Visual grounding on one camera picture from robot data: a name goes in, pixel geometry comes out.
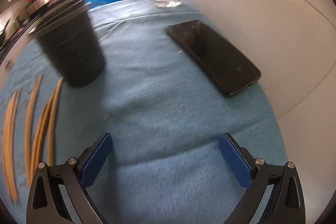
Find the black smartphone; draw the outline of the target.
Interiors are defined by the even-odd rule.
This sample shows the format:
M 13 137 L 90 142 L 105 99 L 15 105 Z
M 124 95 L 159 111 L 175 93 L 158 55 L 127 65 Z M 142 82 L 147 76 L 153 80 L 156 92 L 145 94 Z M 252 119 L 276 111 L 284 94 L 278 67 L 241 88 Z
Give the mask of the black smartphone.
M 167 26 L 165 31 L 227 98 L 261 77 L 259 69 L 243 53 L 200 20 Z

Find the wooden chopstick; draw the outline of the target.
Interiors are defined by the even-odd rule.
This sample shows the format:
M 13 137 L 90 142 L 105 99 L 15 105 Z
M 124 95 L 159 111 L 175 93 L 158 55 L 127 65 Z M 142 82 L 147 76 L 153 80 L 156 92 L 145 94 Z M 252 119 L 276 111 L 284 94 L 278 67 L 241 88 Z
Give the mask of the wooden chopstick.
M 7 191 L 13 203 L 17 203 L 19 201 L 18 191 L 15 183 L 13 158 L 14 128 L 19 96 L 20 90 L 16 90 L 9 100 L 4 119 L 2 137 L 3 171 L 5 175 Z
M 51 96 L 49 98 L 49 101 L 44 105 L 39 120 L 38 125 L 35 130 L 35 137 L 33 142 L 33 151 L 31 155 L 31 164 L 30 164 L 30 182 L 29 185 L 33 182 L 33 177 L 35 170 L 37 168 L 37 165 L 39 164 L 39 158 L 41 157 L 41 150 L 43 148 L 42 139 L 44 136 L 44 133 L 46 131 L 46 126 L 48 124 L 47 119 L 50 116 L 51 111 L 51 105 L 54 98 L 55 91 L 51 93 Z
M 39 87 L 41 85 L 41 81 L 43 78 L 43 74 L 41 73 L 36 80 L 32 92 L 30 94 L 29 104 L 27 106 L 27 114 L 25 121 L 25 171 L 26 171 L 26 181 L 27 186 L 30 186 L 30 161 L 31 161 L 31 128 L 35 110 L 35 104 L 37 100 L 37 95 L 39 91 Z
M 59 97 L 62 89 L 63 78 L 61 77 L 56 85 L 55 93 L 53 96 L 52 104 L 51 104 L 51 112 L 50 112 L 50 120 L 48 127 L 48 155 L 47 155 L 47 163 L 49 166 L 55 164 L 55 126 L 56 126 L 56 117 L 58 111 Z

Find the black utensil holder cup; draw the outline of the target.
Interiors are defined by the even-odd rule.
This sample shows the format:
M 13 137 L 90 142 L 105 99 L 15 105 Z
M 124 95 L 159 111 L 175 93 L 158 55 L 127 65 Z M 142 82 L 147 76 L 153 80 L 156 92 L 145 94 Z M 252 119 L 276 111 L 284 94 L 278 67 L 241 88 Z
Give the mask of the black utensil holder cup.
M 39 43 L 53 67 L 70 86 L 93 82 L 105 58 L 88 14 L 87 0 L 67 0 L 44 14 L 29 36 Z

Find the blue towel table cover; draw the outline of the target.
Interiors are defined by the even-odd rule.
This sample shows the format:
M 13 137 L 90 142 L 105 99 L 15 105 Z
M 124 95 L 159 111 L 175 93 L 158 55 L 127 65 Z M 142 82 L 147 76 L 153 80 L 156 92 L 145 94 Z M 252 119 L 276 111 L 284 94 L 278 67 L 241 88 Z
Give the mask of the blue towel table cover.
M 205 20 L 190 5 L 126 0 L 88 14 L 106 66 L 83 88 L 63 84 L 56 163 L 108 132 L 114 149 L 88 188 L 107 222 L 223 223 L 244 189 L 219 151 L 222 133 L 270 164 L 288 160 L 262 88 L 222 96 L 167 36 L 169 25 Z

